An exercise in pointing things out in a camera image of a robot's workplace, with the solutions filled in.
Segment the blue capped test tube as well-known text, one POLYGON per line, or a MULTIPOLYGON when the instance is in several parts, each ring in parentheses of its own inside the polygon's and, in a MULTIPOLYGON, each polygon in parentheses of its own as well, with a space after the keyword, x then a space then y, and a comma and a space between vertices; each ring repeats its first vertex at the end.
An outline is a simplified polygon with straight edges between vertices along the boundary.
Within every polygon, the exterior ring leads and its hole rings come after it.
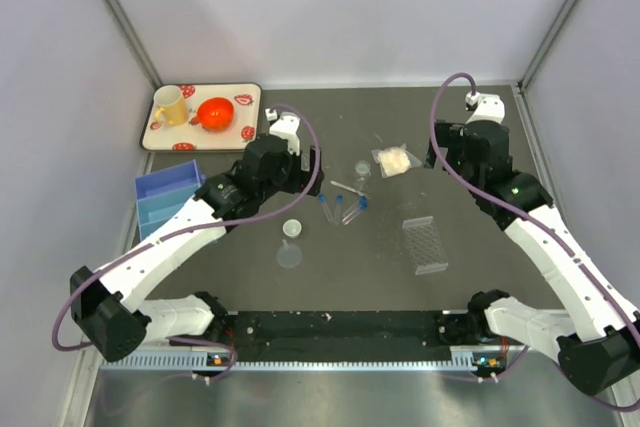
POLYGON ((318 196, 318 199, 320 201, 320 205, 321 205, 321 207, 323 209, 323 212, 325 214, 325 217, 326 217, 327 221, 330 224, 333 224, 334 223, 334 216, 333 216, 332 209, 330 208, 329 202, 327 200, 327 197, 324 194, 320 194, 318 196))
POLYGON ((364 196, 361 196, 353 205, 351 205, 345 211, 345 213, 342 216, 341 223, 343 225, 348 225, 367 208, 368 208, 367 198, 364 196))
POLYGON ((362 212, 364 212, 368 208, 367 202, 360 203, 356 208, 346 214, 343 218, 343 224, 348 225, 351 223, 356 217, 358 217, 362 212))
POLYGON ((335 199, 335 206, 333 212, 333 224, 338 226, 342 220, 344 207, 344 197, 342 195, 337 195, 335 199))

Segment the clear test tube rack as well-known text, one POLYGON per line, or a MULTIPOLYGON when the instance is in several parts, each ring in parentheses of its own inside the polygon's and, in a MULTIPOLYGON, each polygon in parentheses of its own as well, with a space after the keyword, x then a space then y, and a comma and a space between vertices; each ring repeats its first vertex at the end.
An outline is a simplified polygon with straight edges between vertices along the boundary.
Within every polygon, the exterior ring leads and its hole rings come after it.
POLYGON ((433 216, 405 220, 402 231, 416 275, 447 269, 448 258, 433 216))

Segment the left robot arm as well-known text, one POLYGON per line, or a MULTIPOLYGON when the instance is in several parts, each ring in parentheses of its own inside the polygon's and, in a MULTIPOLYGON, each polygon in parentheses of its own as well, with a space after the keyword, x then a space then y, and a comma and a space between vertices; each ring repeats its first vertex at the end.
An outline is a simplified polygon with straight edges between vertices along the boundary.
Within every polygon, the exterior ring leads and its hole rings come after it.
POLYGON ((311 170, 287 142, 264 134, 250 142, 230 170, 206 179, 152 235, 117 260, 70 279, 71 317, 109 361, 119 361, 144 343, 173 337, 216 343, 226 334, 226 311, 206 293, 181 299, 149 295, 190 257, 233 228, 259 216, 260 207, 284 192, 318 196, 321 154, 310 149, 311 170))

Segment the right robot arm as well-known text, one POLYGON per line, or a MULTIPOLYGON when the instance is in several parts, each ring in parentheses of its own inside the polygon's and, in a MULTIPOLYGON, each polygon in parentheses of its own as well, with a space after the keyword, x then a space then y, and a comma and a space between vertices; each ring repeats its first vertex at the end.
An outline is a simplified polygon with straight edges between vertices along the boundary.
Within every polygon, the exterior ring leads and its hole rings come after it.
POLYGON ((613 287, 569 232, 539 180, 513 167, 509 130, 488 118, 436 120, 428 168, 442 161, 480 211, 533 262, 564 307, 547 314, 494 289, 468 303, 476 341, 520 342, 560 368, 581 393, 596 396, 639 370, 639 309, 613 287))

